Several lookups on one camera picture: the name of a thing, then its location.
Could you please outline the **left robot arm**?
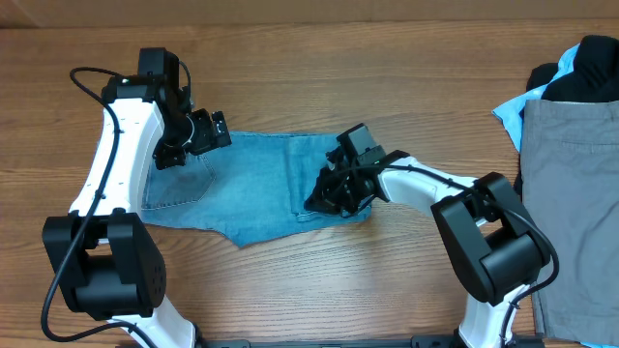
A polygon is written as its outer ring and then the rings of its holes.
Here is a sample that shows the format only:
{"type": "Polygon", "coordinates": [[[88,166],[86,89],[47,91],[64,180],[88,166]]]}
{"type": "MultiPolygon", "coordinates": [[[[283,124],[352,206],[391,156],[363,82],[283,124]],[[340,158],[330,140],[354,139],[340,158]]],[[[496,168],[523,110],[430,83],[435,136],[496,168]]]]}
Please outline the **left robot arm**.
{"type": "Polygon", "coordinates": [[[200,329],[165,295],[163,256],[141,219],[150,168],[185,164],[231,143],[222,112],[194,109],[190,71],[163,47],[139,52],[133,75],[109,72],[99,94],[103,130],[68,213],[48,217],[42,238],[54,271],[41,327],[55,342],[120,328],[140,347],[203,347],[200,329]]]}

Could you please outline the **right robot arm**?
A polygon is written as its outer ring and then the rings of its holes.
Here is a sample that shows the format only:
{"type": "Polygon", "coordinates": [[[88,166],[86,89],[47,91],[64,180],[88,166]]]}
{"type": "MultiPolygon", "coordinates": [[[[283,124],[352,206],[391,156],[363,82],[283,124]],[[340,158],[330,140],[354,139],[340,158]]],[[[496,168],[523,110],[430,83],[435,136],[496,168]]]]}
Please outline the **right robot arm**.
{"type": "Polygon", "coordinates": [[[540,337],[514,334],[512,324],[520,301],[557,278],[558,255],[503,175],[462,177],[400,150],[387,153],[365,124],[341,133],[326,158],[307,210],[351,218],[379,198],[426,214],[468,294],[453,333],[414,335],[409,346],[544,346],[540,337]]]}

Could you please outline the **blue denim jeans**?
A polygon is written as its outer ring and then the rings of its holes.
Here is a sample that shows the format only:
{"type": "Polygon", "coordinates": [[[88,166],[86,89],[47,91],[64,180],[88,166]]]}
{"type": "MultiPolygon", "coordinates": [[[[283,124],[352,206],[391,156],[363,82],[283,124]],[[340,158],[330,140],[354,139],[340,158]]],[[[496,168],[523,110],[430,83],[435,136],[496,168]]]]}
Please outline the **blue denim jeans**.
{"type": "Polygon", "coordinates": [[[234,131],[231,143],[185,164],[151,167],[142,220],[170,228],[214,230],[238,247],[347,222],[305,210],[332,133],[234,131]]]}

